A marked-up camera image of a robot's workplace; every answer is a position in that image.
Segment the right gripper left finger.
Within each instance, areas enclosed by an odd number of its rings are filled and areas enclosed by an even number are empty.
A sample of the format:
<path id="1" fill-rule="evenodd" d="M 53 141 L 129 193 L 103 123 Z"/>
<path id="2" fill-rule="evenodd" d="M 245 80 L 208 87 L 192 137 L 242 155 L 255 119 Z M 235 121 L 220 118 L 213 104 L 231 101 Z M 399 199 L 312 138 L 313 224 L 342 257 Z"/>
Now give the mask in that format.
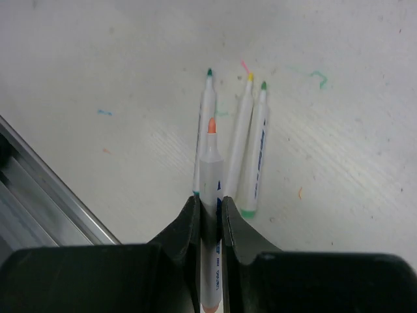
<path id="1" fill-rule="evenodd" d="M 30 248 L 1 267 L 2 312 L 199 312 L 200 201 L 148 243 Z"/>

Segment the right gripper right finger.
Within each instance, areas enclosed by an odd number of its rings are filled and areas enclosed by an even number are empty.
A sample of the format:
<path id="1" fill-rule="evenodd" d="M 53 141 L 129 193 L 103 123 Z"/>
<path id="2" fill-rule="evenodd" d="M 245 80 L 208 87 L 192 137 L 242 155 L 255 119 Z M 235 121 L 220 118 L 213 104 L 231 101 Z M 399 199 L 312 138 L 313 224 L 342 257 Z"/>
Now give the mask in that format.
<path id="1" fill-rule="evenodd" d="M 226 312 L 415 312 L 416 273 L 399 256 L 290 252 L 222 203 Z"/>

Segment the light green cap marker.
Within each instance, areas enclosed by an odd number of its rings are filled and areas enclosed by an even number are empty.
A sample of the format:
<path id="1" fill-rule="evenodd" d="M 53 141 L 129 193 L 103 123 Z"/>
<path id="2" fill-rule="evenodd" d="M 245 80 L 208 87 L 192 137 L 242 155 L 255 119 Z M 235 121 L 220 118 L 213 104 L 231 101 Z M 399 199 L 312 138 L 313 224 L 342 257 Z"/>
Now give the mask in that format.
<path id="1" fill-rule="evenodd" d="M 240 212 L 244 218 L 253 218 L 257 211 L 257 201 L 260 193 L 261 173 L 265 152 L 265 141 L 268 129 L 269 107 L 267 104 L 268 85 L 261 84 L 257 104 L 252 111 L 249 140 L 244 173 L 243 200 Z"/>

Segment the pink cap marker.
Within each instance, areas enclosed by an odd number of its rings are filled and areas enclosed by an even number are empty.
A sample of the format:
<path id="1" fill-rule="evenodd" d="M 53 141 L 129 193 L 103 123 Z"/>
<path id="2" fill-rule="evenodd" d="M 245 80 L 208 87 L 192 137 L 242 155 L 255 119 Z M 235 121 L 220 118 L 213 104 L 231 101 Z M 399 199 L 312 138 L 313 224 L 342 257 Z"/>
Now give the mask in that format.
<path id="1" fill-rule="evenodd" d="M 216 312 L 222 300 L 222 170 L 216 122 L 210 118 L 205 150 L 199 159 L 199 199 L 201 202 L 201 306 Z"/>

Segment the yellow cap marker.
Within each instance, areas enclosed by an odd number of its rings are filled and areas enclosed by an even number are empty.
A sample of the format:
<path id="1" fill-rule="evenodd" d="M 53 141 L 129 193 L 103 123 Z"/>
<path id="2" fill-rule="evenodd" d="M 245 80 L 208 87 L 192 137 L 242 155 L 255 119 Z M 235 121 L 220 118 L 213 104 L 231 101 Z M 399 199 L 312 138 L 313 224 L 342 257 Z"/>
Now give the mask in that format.
<path id="1" fill-rule="evenodd" d="M 250 72 L 248 74 L 245 90 L 237 106 L 231 142 L 229 144 L 229 157 L 227 159 L 224 195 L 230 198 L 234 198 L 236 196 L 238 189 L 240 171 L 253 110 L 252 89 L 253 73 Z"/>

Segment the teal green marker pen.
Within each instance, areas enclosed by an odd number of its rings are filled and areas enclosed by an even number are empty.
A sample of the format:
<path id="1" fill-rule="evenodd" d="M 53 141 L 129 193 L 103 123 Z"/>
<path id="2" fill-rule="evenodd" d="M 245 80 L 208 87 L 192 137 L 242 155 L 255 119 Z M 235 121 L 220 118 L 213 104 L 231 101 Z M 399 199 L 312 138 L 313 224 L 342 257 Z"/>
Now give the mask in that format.
<path id="1" fill-rule="evenodd" d="M 192 192 L 195 195 L 199 194 L 199 160 L 206 151 L 207 129 L 210 119 L 215 116 L 216 98 L 217 96 L 213 85 L 213 73 L 212 69 L 209 68 L 206 75 L 205 89 L 202 92 L 199 107 L 199 122 L 192 184 Z"/>

